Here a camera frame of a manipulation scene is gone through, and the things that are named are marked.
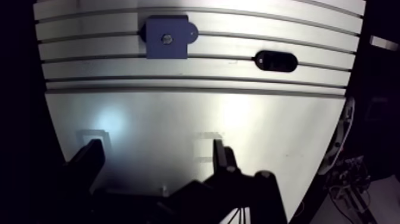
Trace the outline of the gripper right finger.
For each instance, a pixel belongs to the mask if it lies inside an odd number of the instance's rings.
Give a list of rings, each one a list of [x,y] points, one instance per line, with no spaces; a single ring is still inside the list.
[[[170,197],[170,223],[218,223],[241,208],[249,208],[251,223],[288,222],[272,172],[243,174],[233,150],[220,139],[212,142],[212,165],[210,177],[193,180]]]

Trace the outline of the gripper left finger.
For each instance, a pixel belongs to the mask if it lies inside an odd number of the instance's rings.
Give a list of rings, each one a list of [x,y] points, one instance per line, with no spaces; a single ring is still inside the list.
[[[90,188],[105,164],[102,141],[92,139],[78,150],[62,170],[64,223],[86,223],[92,212]]]

